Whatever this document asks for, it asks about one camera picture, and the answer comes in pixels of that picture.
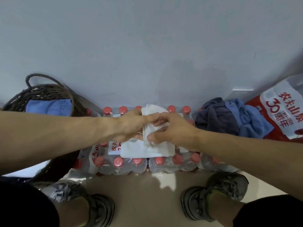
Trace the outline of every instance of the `dark brown basket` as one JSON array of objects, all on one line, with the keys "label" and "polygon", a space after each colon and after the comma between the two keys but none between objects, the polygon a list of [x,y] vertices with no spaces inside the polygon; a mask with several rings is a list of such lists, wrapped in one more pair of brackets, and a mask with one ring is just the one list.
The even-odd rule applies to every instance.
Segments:
[{"label": "dark brown basket", "polygon": [[[57,84],[39,84],[36,86],[31,86],[29,84],[29,79],[33,76],[41,76],[47,79],[50,79]],[[81,103],[76,100],[71,92],[64,87],[60,82],[54,78],[43,75],[43,74],[30,74],[25,78],[26,85],[28,89],[23,90],[15,97],[13,97],[9,102],[7,102],[2,110],[3,111],[17,111],[25,112],[25,107],[29,100],[55,100],[55,99],[71,99],[73,108],[70,116],[72,117],[81,117],[86,116],[86,110],[81,105]],[[59,156],[52,159],[45,168],[43,168],[40,173],[38,173],[33,178],[29,179],[27,182],[30,183],[54,183],[61,179],[68,171],[72,168],[74,162],[76,161],[79,155],[79,150]]]}]

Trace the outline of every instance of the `red bottle cap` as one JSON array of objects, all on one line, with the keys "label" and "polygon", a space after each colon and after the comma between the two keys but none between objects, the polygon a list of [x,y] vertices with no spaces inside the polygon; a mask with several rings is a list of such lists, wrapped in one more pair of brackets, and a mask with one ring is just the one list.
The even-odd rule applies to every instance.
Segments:
[{"label": "red bottle cap", "polygon": [[120,112],[120,114],[126,113],[127,112],[127,107],[125,107],[125,106],[120,107],[119,112]]},{"label": "red bottle cap", "polygon": [[192,153],[190,156],[190,160],[194,163],[199,163],[201,162],[201,156],[198,153]]},{"label": "red bottle cap", "polygon": [[97,158],[94,159],[94,164],[97,166],[97,167],[100,167],[100,166],[103,166],[104,165],[104,157],[103,156],[98,156]]},{"label": "red bottle cap", "polygon": [[121,157],[117,157],[117,158],[114,159],[114,166],[116,168],[122,167],[123,163],[124,163],[124,161],[123,161],[123,158],[121,158]]},{"label": "red bottle cap", "polygon": [[174,105],[169,105],[169,107],[167,108],[167,110],[170,112],[170,113],[174,113],[176,112],[176,107]]},{"label": "red bottle cap", "polygon": [[165,161],[165,157],[155,157],[154,161],[156,162],[157,165],[162,165]]},{"label": "red bottle cap", "polygon": [[217,163],[217,164],[221,163],[221,161],[220,161],[220,160],[215,159],[214,157],[212,157],[212,161],[213,161],[214,163]]},{"label": "red bottle cap", "polygon": [[108,144],[109,144],[109,142],[107,142],[107,143],[99,143],[99,145],[102,146],[102,147],[108,147]]},{"label": "red bottle cap", "polygon": [[192,126],[195,125],[195,122],[194,122],[193,120],[191,120],[191,119],[189,119],[188,122],[189,122]]},{"label": "red bottle cap", "polygon": [[172,162],[176,165],[180,165],[183,163],[183,157],[179,154],[176,154],[172,157]]},{"label": "red bottle cap", "polygon": [[184,106],[182,108],[182,111],[183,111],[184,114],[188,115],[191,111],[191,108],[189,106]]},{"label": "red bottle cap", "polygon": [[89,108],[86,108],[86,116],[92,116],[93,112]]},{"label": "red bottle cap", "polygon": [[105,115],[110,115],[111,114],[111,112],[112,112],[112,108],[111,107],[105,107],[105,108],[103,108],[103,113],[105,114]]},{"label": "red bottle cap", "polygon": [[77,159],[73,165],[73,169],[80,169],[83,165],[83,161],[81,159]]},{"label": "red bottle cap", "polygon": [[142,163],[142,159],[141,158],[133,159],[133,163],[136,165],[140,165]]}]

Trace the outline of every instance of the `beige floor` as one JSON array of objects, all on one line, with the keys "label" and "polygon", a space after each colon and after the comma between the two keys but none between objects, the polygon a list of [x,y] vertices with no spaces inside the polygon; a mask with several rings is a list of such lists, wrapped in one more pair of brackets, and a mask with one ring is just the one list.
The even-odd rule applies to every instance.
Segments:
[{"label": "beige floor", "polygon": [[[243,202],[283,194],[269,184],[243,173],[249,180]],[[102,193],[116,204],[111,227],[221,226],[218,222],[185,218],[180,193],[190,186],[204,186],[210,174],[186,173],[102,176],[82,181],[89,193]]]}]

